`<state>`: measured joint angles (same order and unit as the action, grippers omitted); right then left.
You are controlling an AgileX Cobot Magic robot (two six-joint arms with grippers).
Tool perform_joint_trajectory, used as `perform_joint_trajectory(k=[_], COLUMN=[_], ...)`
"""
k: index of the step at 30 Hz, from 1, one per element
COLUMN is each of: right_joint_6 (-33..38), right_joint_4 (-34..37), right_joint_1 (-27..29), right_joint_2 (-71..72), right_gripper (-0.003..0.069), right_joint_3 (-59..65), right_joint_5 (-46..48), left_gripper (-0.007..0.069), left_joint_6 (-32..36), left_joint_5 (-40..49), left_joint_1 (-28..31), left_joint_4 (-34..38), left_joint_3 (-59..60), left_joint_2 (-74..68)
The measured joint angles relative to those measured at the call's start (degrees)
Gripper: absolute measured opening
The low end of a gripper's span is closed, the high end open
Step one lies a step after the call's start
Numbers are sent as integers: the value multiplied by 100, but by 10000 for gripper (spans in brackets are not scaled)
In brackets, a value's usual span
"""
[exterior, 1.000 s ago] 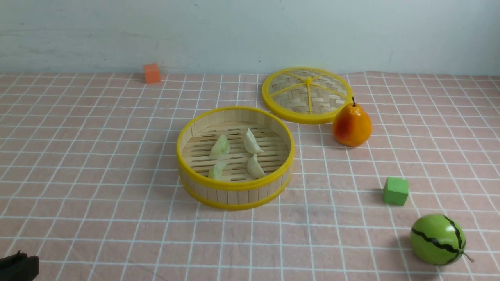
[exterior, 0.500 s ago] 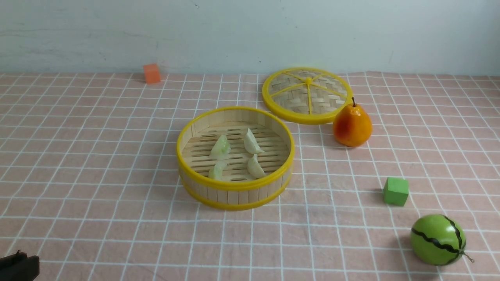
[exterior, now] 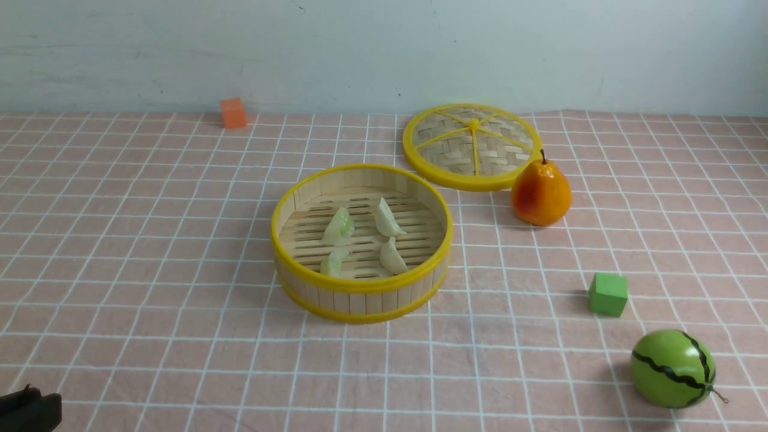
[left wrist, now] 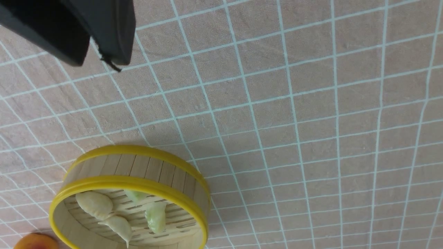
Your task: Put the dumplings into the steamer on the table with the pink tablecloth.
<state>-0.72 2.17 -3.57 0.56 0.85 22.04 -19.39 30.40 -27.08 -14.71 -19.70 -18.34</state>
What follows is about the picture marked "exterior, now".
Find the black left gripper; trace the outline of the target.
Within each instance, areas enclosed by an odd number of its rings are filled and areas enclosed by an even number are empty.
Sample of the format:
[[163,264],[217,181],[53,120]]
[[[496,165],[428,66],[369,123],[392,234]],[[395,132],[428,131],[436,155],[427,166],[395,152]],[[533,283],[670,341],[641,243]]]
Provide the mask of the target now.
[[62,399],[59,393],[43,395],[38,388],[1,396],[2,431],[53,431],[62,421]]

